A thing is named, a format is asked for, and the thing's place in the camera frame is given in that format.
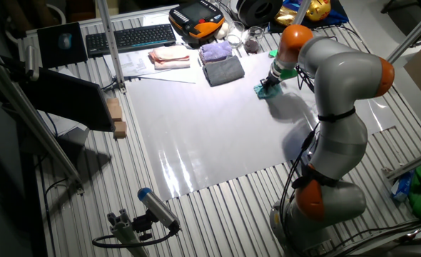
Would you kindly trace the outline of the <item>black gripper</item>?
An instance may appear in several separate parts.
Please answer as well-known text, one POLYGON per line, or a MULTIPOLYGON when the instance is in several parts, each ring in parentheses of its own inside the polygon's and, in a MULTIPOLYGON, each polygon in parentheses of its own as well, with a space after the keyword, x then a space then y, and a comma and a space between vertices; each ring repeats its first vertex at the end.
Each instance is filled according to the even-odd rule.
MULTIPOLYGON (((273 75, 268 75, 265 79, 262 80, 262 89, 265 91, 267 90, 267 88, 270 88, 271 86, 274 86, 276 84, 279 84, 280 80, 278 77, 275 77, 273 75)), ((276 87, 271 87, 270 88, 271 92, 277 91, 276 87)))

